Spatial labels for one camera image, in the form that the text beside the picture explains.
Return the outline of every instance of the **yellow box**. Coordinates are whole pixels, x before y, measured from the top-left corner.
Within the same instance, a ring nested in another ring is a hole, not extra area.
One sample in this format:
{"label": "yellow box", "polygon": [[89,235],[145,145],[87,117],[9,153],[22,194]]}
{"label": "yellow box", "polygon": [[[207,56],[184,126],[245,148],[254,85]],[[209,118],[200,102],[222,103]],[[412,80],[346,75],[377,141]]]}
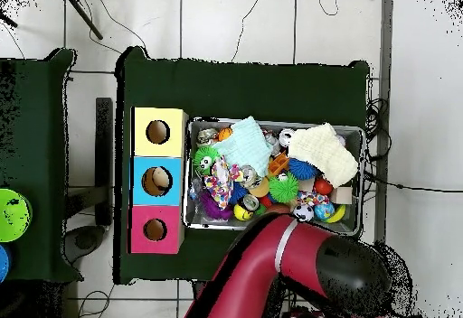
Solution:
{"label": "yellow box", "polygon": [[184,157],[188,116],[182,109],[135,107],[133,110],[136,156]]}

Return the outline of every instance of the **blue box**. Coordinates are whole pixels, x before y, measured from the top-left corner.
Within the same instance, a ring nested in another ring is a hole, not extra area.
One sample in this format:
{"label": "blue box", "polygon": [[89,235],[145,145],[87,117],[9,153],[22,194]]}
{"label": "blue box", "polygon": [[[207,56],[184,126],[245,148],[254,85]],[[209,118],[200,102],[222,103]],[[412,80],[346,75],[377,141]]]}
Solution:
{"label": "blue box", "polygon": [[[172,185],[162,196],[152,196],[145,192],[142,178],[149,168],[163,167],[170,173]],[[168,157],[134,157],[134,205],[181,205],[182,203],[182,159]]]}

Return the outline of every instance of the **pink box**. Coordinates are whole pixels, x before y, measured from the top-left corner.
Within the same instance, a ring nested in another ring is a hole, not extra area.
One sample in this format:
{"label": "pink box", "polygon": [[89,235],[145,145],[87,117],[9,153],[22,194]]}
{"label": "pink box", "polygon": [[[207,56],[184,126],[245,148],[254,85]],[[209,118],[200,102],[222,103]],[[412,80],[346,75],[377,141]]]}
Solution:
{"label": "pink box", "polygon": [[[161,239],[152,240],[146,236],[145,226],[150,220],[159,220],[164,224]],[[128,253],[178,253],[184,240],[180,206],[134,205],[129,233],[131,240]]]}

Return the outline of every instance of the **green tablecloth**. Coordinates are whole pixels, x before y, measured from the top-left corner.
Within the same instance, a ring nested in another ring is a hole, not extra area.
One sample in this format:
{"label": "green tablecloth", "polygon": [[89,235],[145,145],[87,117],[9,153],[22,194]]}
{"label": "green tablecloth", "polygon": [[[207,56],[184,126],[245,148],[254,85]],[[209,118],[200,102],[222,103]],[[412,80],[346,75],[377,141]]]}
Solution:
{"label": "green tablecloth", "polygon": [[29,229],[6,244],[12,279],[71,281],[61,257],[66,183],[63,84],[74,58],[56,50],[44,61],[0,59],[0,187],[33,207]]}
{"label": "green tablecloth", "polygon": [[190,117],[245,118],[338,126],[365,124],[369,68],[318,64],[220,64],[192,60],[148,60],[139,47],[119,58],[116,114],[116,219],[114,274],[132,278],[208,280],[239,232],[187,229],[177,255],[127,253],[129,109],[181,108]]}

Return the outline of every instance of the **table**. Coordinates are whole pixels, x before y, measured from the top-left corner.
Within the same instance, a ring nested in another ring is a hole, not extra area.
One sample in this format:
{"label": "table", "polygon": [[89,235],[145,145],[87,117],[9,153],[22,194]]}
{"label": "table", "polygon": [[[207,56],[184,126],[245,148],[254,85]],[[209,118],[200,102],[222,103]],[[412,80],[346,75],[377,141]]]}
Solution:
{"label": "table", "polygon": [[181,108],[190,117],[245,118],[359,126],[364,129],[369,67],[260,65],[149,60],[140,47],[118,59],[116,77],[114,281],[132,278],[209,280],[239,232],[186,229],[177,255],[127,253],[129,110]]}

